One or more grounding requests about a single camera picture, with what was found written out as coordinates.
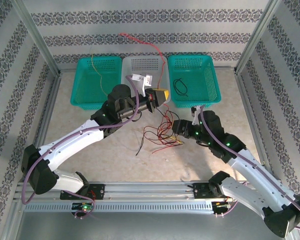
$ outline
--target patterned wallpaper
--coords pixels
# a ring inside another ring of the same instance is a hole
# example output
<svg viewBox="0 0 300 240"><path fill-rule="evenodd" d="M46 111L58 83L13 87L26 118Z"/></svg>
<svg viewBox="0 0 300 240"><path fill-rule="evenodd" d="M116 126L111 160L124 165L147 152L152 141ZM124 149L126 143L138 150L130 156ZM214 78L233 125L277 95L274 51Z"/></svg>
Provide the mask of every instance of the patterned wallpaper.
<svg viewBox="0 0 300 240"><path fill-rule="evenodd" d="M38 136L53 80L10 1L0 0L0 237L24 148Z"/></svg>
<svg viewBox="0 0 300 240"><path fill-rule="evenodd" d="M300 0L284 0L240 73L271 170L300 193Z"/></svg>
<svg viewBox="0 0 300 240"><path fill-rule="evenodd" d="M215 65L235 66L268 0L24 0L60 69L79 58L207 54Z"/></svg>

